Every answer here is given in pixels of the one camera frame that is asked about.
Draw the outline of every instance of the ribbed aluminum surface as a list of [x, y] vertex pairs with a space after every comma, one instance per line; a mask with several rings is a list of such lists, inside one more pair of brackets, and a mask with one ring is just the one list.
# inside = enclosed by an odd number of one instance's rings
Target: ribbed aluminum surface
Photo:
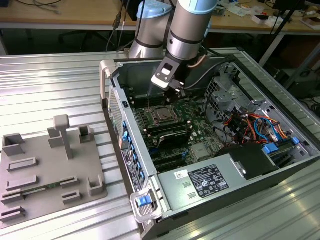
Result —
[[53, 116], [68, 114], [71, 128], [83, 124], [93, 128], [108, 191], [106, 198], [2, 229], [1, 240], [140, 239], [100, 104], [99, 63], [110, 58], [124, 56], [80, 53], [0, 58], [0, 143], [5, 134], [46, 135]]
[[[277, 97], [285, 98], [283, 103], [297, 111], [296, 116], [305, 121], [306, 126], [314, 128], [316, 135], [317, 131], [320, 133], [317, 119], [306, 114], [299, 102], [270, 81], [270, 76], [244, 52], [235, 48], [219, 52], [240, 58], [265, 85], [272, 85], [270, 90]], [[106, 198], [2, 229], [1, 240], [140, 239], [100, 106], [99, 63], [117, 58], [124, 56], [77, 53], [0, 58], [0, 138], [17, 132], [24, 138], [47, 134], [52, 117], [60, 114], [69, 115], [71, 127], [90, 124], [108, 191]], [[258, 97], [259, 92], [252, 90], [250, 93]], [[318, 240], [319, 199], [320, 162], [272, 189], [191, 222], [160, 239]]]

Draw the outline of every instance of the motherboard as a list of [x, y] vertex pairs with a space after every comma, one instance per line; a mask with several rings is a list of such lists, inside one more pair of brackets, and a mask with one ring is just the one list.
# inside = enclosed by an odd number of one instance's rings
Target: motherboard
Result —
[[134, 108], [133, 114], [158, 172], [213, 158], [224, 147], [192, 98], [170, 105]]

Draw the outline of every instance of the warning label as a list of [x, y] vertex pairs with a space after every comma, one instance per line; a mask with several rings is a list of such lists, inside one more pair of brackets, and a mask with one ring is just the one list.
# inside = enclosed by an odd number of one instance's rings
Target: warning label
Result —
[[198, 195], [205, 198], [229, 186], [215, 164], [188, 173]]

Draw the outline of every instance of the sticker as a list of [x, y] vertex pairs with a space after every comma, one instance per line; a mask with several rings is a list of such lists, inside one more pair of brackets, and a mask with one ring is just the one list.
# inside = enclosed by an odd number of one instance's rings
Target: sticker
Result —
[[226, 180], [215, 164], [191, 171], [188, 175], [201, 198], [208, 197], [229, 188]]
[[174, 175], [177, 180], [183, 179], [185, 177], [188, 177], [188, 170], [176, 171]]

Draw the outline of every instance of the office chair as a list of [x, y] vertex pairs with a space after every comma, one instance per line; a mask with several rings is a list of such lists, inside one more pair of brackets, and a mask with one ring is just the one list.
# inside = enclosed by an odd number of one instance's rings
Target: office chair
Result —
[[83, 52], [85, 50], [86, 47], [86, 43], [88, 41], [88, 39], [92, 39], [92, 37], [97, 37], [98, 39], [101, 39], [102, 41], [104, 41], [106, 44], [108, 42], [108, 38], [102, 36], [101, 34], [98, 33], [99, 31], [95, 31], [95, 30], [75, 30], [75, 31], [70, 31], [70, 32], [66, 32], [63, 34], [59, 35], [59, 43], [63, 44], [64, 41], [64, 37], [66, 36], [72, 36], [72, 35], [80, 35], [80, 34], [85, 34], [84, 38], [82, 40], [82, 44], [80, 47], [80, 52]]

